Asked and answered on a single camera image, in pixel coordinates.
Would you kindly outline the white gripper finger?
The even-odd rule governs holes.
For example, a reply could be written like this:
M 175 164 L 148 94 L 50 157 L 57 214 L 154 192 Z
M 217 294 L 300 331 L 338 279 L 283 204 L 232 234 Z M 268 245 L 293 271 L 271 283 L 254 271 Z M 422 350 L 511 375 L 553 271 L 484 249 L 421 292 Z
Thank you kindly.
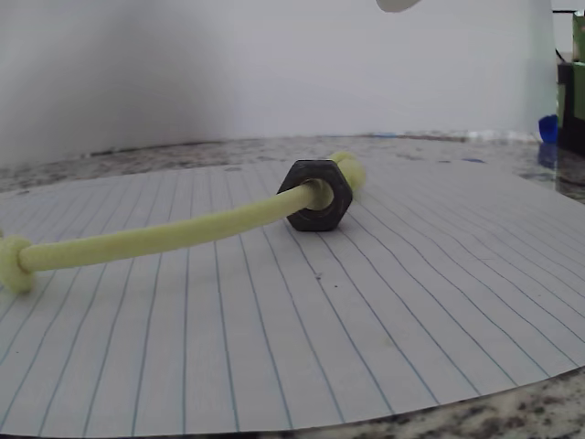
M 420 0 L 376 0 L 378 7 L 385 13 L 401 13 L 419 2 Z

